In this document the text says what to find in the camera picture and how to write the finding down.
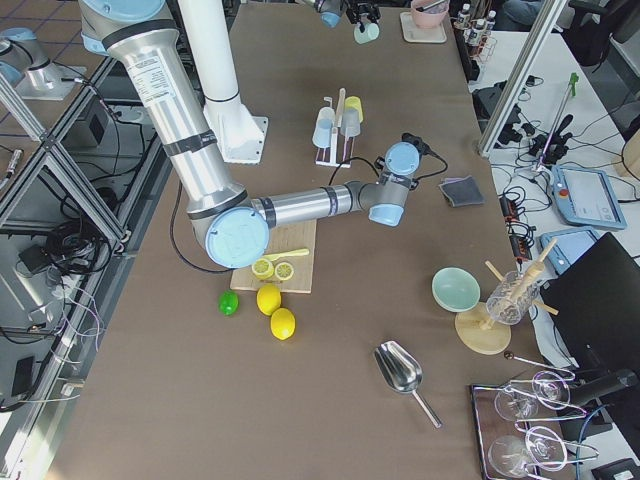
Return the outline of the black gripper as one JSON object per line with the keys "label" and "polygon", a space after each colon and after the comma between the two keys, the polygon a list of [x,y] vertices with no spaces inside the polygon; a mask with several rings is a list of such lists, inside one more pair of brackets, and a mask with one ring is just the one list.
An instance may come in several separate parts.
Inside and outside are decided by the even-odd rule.
{"label": "black gripper", "polygon": [[377,24],[381,13],[378,5],[373,1],[347,0],[347,18],[353,25],[363,24],[364,20]]}

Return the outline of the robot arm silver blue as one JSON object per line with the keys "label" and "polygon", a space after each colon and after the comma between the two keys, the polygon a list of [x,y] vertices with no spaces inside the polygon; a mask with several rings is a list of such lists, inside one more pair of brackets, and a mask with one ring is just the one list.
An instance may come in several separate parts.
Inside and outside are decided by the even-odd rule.
{"label": "robot arm silver blue", "polygon": [[381,18],[379,7],[372,1],[302,0],[301,3],[317,12],[322,22],[330,28],[334,28],[343,16],[361,29],[366,22],[377,24]]}
{"label": "robot arm silver blue", "polygon": [[227,165],[232,151],[257,146],[265,129],[241,102],[223,7],[183,1],[179,9],[174,18],[162,1],[84,1],[83,39],[125,67],[187,192],[194,235],[215,263],[251,265],[280,225],[362,210],[398,225],[429,151],[411,134],[389,148],[374,183],[250,198]]}

